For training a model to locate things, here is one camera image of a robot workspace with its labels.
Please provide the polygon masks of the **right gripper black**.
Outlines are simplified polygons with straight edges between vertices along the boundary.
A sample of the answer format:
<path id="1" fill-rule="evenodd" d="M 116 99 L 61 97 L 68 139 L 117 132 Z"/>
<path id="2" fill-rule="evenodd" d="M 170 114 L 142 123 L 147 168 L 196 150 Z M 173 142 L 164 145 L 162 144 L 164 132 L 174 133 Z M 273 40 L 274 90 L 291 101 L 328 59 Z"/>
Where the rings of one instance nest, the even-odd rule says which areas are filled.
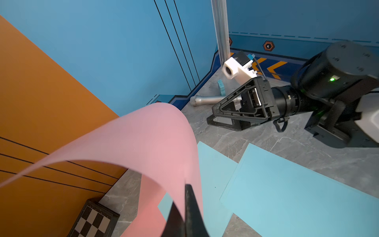
<path id="1" fill-rule="evenodd" d="M 299 90 L 292 86 L 270 87 L 269 82 L 259 76 L 215 104 L 207 124 L 243 131 L 272 121 L 276 130 L 283 132 L 291 116 L 310 111 L 311 100 Z"/>

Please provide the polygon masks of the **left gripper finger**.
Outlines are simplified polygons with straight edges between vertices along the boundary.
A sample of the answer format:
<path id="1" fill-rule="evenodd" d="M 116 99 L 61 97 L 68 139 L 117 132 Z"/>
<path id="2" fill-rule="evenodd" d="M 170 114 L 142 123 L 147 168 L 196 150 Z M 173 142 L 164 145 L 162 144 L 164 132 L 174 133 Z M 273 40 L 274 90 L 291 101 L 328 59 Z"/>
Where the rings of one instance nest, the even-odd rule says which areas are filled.
<path id="1" fill-rule="evenodd" d="M 190 184 L 185 185 L 185 217 L 173 203 L 161 237 L 209 237 Z"/>

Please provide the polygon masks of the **light blue paper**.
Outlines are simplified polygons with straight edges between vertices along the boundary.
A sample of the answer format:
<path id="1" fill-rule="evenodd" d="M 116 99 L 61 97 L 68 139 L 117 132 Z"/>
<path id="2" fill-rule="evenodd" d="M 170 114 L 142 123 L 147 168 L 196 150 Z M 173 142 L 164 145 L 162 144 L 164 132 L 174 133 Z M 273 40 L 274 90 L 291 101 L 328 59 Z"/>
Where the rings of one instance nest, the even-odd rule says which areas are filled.
<path id="1" fill-rule="evenodd" d="M 376 237 L 379 200 L 248 145 L 221 203 L 263 237 Z"/>
<path id="2" fill-rule="evenodd" d="M 197 144 L 203 197 L 203 221 L 209 236 L 223 236 L 233 213 L 220 198 L 237 163 L 206 144 Z"/>

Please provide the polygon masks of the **pink paper small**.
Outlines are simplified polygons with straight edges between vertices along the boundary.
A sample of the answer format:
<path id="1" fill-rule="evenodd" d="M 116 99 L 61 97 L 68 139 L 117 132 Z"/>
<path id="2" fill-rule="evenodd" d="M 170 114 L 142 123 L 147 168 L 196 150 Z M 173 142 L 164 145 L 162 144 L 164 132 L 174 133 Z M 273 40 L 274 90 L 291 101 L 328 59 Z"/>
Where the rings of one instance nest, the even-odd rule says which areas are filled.
<path id="1" fill-rule="evenodd" d="M 117 118 L 58 149 L 4 184 L 43 166 L 76 160 L 122 166 L 154 180 L 166 191 L 158 205 L 165 221 L 173 203 L 185 217 L 185 185 L 190 184 L 203 218 L 196 138 L 186 117 L 171 104 L 151 104 Z"/>

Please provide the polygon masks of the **pink paper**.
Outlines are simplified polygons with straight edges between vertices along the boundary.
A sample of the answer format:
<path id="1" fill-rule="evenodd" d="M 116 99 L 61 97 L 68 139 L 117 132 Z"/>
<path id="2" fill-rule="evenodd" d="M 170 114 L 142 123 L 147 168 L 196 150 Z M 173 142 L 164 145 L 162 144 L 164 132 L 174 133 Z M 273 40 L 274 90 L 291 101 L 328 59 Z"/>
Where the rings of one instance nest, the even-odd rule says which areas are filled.
<path id="1" fill-rule="evenodd" d="M 160 237 L 166 225 L 158 205 L 166 194 L 159 184 L 143 175 L 137 217 L 123 232 L 123 237 Z"/>

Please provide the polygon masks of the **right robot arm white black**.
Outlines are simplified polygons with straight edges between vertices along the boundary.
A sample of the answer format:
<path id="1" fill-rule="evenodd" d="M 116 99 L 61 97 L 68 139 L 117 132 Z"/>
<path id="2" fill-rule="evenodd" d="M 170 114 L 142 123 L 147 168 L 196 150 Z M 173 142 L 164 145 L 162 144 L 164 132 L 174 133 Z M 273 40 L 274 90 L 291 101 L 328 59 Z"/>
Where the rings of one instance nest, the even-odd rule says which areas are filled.
<path id="1" fill-rule="evenodd" d="M 243 52 L 223 66 L 240 87 L 212 107 L 207 123 L 234 131 L 272 122 L 278 132 L 291 116 L 311 113 L 305 130 L 332 148 L 379 145 L 379 59 L 368 48 L 340 41 L 315 55 L 288 86 L 271 87 Z"/>

